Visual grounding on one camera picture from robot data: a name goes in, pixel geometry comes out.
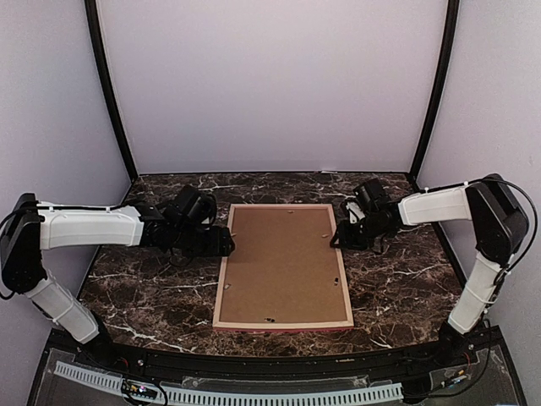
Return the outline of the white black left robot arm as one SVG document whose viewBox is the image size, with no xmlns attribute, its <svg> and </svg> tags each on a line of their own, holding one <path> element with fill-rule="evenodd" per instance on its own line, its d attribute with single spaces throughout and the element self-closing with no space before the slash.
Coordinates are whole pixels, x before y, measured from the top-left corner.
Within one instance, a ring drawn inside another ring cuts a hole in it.
<svg viewBox="0 0 541 406">
<path fill-rule="evenodd" d="M 229 228 L 216 224 L 217 200 L 185 186 L 162 203 L 130 200 L 117 206 L 67 205 L 24 193 L 1 221 L 1 280 L 30 300 L 76 342 L 102 369 L 119 361 L 118 348 L 91 310 L 74 297 L 49 269 L 48 252 L 102 246 L 178 251 L 183 257 L 225 258 L 235 250 Z"/>
</svg>

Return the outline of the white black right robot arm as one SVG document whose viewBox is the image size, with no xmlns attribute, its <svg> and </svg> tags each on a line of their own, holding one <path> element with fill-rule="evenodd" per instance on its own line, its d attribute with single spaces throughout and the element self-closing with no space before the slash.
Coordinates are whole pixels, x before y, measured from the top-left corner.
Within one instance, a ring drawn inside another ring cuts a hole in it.
<svg viewBox="0 0 541 406">
<path fill-rule="evenodd" d="M 440 367 L 448 367 L 462 356 L 468 336 L 497 301 L 506 278 L 533 247 L 540 226 L 530 195 L 498 173 L 420 189 L 398 200 L 372 178 L 342 202 L 342 212 L 345 219 L 330 240 L 330 246 L 340 250 L 373 250 L 378 241 L 429 223 L 440 225 L 460 266 L 465 263 L 457 246 L 471 244 L 471 269 L 427 358 Z M 453 232 L 465 233 L 467 240 L 453 236 Z"/>
</svg>

